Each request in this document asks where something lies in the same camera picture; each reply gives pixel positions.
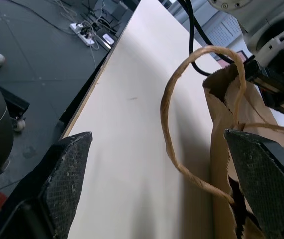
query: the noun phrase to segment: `wooden table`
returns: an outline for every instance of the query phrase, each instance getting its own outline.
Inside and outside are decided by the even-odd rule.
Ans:
[[[212,238],[211,197],[173,167],[160,124],[164,87],[188,45],[188,32],[157,0],[141,1],[65,133],[93,134],[69,239]],[[210,55],[198,64],[220,68]],[[169,124],[177,158],[209,181],[212,122],[203,80],[185,70]]]

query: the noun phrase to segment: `gray floor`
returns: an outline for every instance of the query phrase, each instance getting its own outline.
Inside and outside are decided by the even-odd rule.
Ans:
[[[46,0],[15,0],[35,10],[56,26],[68,30],[70,22],[58,6]],[[111,12],[115,3],[105,0]],[[122,19],[122,31],[132,12]],[[0,176],[0,191],[7,196],[17,182],[42,159],[61,135],[60,115],[94,70],[90,48],[77,36],[56,30],[34,13],[0,0],[0,85],[30,102],[26,129],[16,134],[8,170]],[[107,51],[93,52],[96,64]]]

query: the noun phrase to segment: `brown paper bag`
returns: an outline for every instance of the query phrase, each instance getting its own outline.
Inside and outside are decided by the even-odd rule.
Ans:
[[[236,63],[211,74],[203,83],[213,121],[210,149],[212,185],[200,180],[178,163],[168,129],[169,102],[177,79],[192,61],[209,52],[226,54]],[[226,129],[235,127],[274,140],[284,147],[284,131],[275,128],[277,123],[255,86],[246,83],[240,56],[230,49],[215,46],[200,48],[192,53],[166,85],[161,101],[161,123],[166,151],[174,166],[196,186],[216,196],[213,198],[215,238],[265,238],[254,223],[256,219],[253,212],[240,191],[236,170],[223,135]],[[273,125],[272,128],[275,129],[265,128],[265,125]]]

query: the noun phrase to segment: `caster wheel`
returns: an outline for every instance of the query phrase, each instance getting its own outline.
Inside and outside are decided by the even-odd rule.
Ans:
[[[13,130],[16,132],[22,132],[25,127],[26,127],[26,122],[23,119],[21,119],[17,121],[16,126]]]

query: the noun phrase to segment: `white power strip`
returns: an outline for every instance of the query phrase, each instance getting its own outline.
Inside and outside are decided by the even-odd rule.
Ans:
[[[92,40],[92,38],[90,38],[90,36],[88,38],[85,38],[85,36],[79,34],[81,32],[81,29],[83,28],[82,24],[77,25],[76,23],[71,23],[70,28],[75,34],[77,34],[77,36],[84,42],[86,46],[94,44],[94,41]]]

